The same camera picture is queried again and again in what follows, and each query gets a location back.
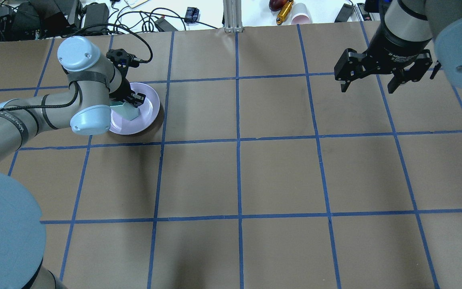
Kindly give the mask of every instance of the cable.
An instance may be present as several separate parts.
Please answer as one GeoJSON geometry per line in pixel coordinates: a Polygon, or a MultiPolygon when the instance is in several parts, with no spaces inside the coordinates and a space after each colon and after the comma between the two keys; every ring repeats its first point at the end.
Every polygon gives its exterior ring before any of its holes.
{"type": "Polygon", "coordinates": [[[110,16],[108,16],[108,19],[106,20],[106,22],[108,22],[108,20],[110,20],[110,18],[119,11],[119,9],[115,8],[114,5],[115,5],[115,1],[112,0],[110,7],[114,9],[114,11],[110,14],[110,16]]]}
{"type": "Polygon", "coordinates": [[[171,11],[172,13],[174,13],[178,18],[180,18],[181,23],[183,23],[183,28],[184,28],[185,31],[186,31],[185,22],[183,21],[183,18],[181,18],[181,16],[180,16],[178,13],[175,13],[174,11],[172,11],[171,9],[168,9],[168,8],[158,7],[158,8],[154,8],[154,9],[149,13],[149,15],[152,15],[152,13],[154,13],[154,11],[156,11],[156,10],[166,10],[166,11],[171,11]]]}
{"type": "Polygon", "coordinates": [[[152,20],[152,18],[159,19],[157,16],[149,15],[148,13],[143,12],[143,11],[130,11],[130,12],[127,12],[127,13],[139,13],[140,18],[141,18],[141,20],[139,20],[139,22],[134,24],[132,27],[128,27],[129,29],[133,29],[138,24],[140,24],[140,22],[142,22],[142,31],[141,32],[143,32],[143,33],[154,32],[154,21],[152,20]]]}
{"type": "Polygon", "coordinates": [[[3,6],[3,5],[9,6],[9,5],[6,5],[6,4],[5,4],[5,2],[7,2],[7,1],[8,1],[8,0],[3,0],[3,2],[0,3],[0,6],[3,6]]]}
{"type": "Polygon", "coordinates": [[[117,24],[117,20],[119,20],[119,17],[120,17],[120,15],[121,15],[122,11],[124,11],[124,9],[126,9],[126,8],[131,8],[131,7],[130,7],[129,5],[124,6],[124,7],[119,11],[119,13],[117,13],[117,18],[115,19],[115,24],[117,24]]]}
{"type": "Polygon", "coordinates": [[[149,43],[147,43],[146,40],[144,40],[143,38],[141,38],[138,34],[134,33],[133,31],[131,31],[129,28],[127,27],[124,27],[123,25],[117,25],[117,24],[112,24],[112,23],[101,23],[101,24],[94,24],[94,25],[89,25],[87,27],[83,27],[82,29],[79,29],[74,35],[81,35],[83,36],[83,32],[87,31],[88,29],[90,28],[94,28],[94,27],[106,27],[106,26],[113,26],[115,28],[121,28],[123,29],[124,31],[127,31],[129,32],[131,35],[135,36],[136,38],[138,38],[140,41],[142,41],[145,46],[147,46],[147,48],[149,49],[149,53],[150,53],[150,57],[148,60],[143,60],[141,63],[149,63],[151,62],[152,60],[152,48],[151,46],[149,45],[149,43]]]}
{"type": "Polygon", "coordinates": [[[81,95],[79,93],[81,88],[79,87],[79,84],[77,83],[77,81],[74,81],[74,85],[75,85],[74,96],[66,104],[54,104],[54,105],[49,105],[49,106],[13,106],[11,108],[1,108],[0,112],[4,111],[4,110],[8,111],[8,112],[13,112],[15,110],[32,110],[32,109],[36,109],[36,108],[40,108],[40,109],[41,108],[66,108],[68,106],[71,106],[76,101],[78,95],[81,95]]]}
{"type": "MultiPolygon", "coordinates": [[[[133,14],[133,13],[145,13],[145,14],[148,14],[148,15],[150,15],[150,16],[152,16],[152,15],[158,15],[158,16],[163,16],[163,17],[178,18],[178,19],[181,19],[181,20],[184,19],[184,18],[182,18],[182,17],[179,16],[179,15],[178,15],[178,16],[165,15],[165,14],[160,14],[160,13],[153,13],[152,11],[151,11],[151,12],[145,12],[145,11],[128,11],[128,12],[126,12],[126,13],[123,13],[122,15],[119,15],[118,18],[116,19],[116,22],[115,22],[115,23],[117,23],[117,22],[122,23],[121,18],[122,18],[124,15],[133,14]]],[[[208,27],[211,27],[211,28],[213,28],[213,29],[218,29],[217,27],[211,26],[210,24],[206,24],[206,23],[204,23],[204,22],[195,21],[195,23],[203,24],[203,25],[208,26],[208,27]]]]}

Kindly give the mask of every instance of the red fruit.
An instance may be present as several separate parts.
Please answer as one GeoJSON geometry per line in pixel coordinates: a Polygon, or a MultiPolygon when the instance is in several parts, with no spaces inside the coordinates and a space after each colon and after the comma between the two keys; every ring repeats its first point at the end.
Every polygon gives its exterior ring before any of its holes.
{"type": "Polygon", "coordinates": [[[288,0],[270,0],[268,7],[271,11],[279,11],[288,0]]]}

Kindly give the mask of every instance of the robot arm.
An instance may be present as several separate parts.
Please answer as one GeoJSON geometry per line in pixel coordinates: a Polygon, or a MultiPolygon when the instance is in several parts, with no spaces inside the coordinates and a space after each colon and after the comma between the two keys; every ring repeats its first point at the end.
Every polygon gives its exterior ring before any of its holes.
{"type": "Polygon", "coordinates": [[[67,73],[69,91],[0,104],[0,160],[47,130],[71,127],[81,135],[107,132],[111,100],[134,107],[142,104],[145,96],[131,90],[125,75],[128,66],[145,61],[123,49],[106,56],[111,61],[84,37],[62,42],[58,59],[67,73]]]}
{"type": "Polygon", "coordinates": [[[345,49],[334,67],[335,79],[345,92],[356,79],[393,74],[387,86],[393,93],[430,68],[431,53],[424,48],[432,38],[438,68],[443,65],[451,84],[462,88],[462,1],[457,0],[393,0],[367,50],[345,49]]]}

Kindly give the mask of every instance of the white table surface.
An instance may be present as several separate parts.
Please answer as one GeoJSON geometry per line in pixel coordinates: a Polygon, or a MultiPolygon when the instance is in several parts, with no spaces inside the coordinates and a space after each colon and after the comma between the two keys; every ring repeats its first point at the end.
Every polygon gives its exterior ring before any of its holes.
{"type": "MultiPolygon", "coordinates": [[[[24,0],[8,0],[5,2],[11,6],[18,6],[24,0]]],[[[110,0],[81,0],[83,6],[92,2],[105,3],[110,7],[110,0]]],[[[354,4],[358,2],[364,2],[363,0],[352,0],[354,4]]],[[[336,15],[340,11],[341,7],[345,3],[349,3],[347,0],[296,0],[295,3],[304,3],[308,8],[308,12],[313,23],[327,23],[334,22],[336,15]]],[[[126,7],[127,4],[124,0],[116,2],[114,5],[117,9],[126,7]]],[[[149,0],[146,3],[134,8],[126,8],[123,13],[128,11],[152,11],[156,7],[169,8],[181,17],[185,16],[187,7],[197,7],[199,12],[199,21],[210,24],[215,27],[222,27],[222,15],[223,15],[223,2],[222,0],[149,0]]],[[[158,10],[156,13],[162,13],[167,15],[173,15],[169,11],[158,10]]],[[[243,26],[275,26],[276,15],[278,12],[272,12],[268,9],[268,0],[242,0],[242,24],[243,26]]],[[[110,23],[114,23],[117,18],[115,13],[110,18],[110,23]]],[[[138,13],[125,15],[122,18],[123,24],[132,26],[139,22],[141,18],[138,13]]],[[[183,30],[183,24],[181,20],[175,18],[167,18],[167,20],[176,29],[183,30]]],[[[358,21],[356,14],[352,14],[349,21],[358,21]]],[[[137,25],[133,31],[140,31],[141,25],[137,25]]],[[[186,29],[200,30],[200,29],[211,29],[203,24],[187,24],[186,29]]]]}

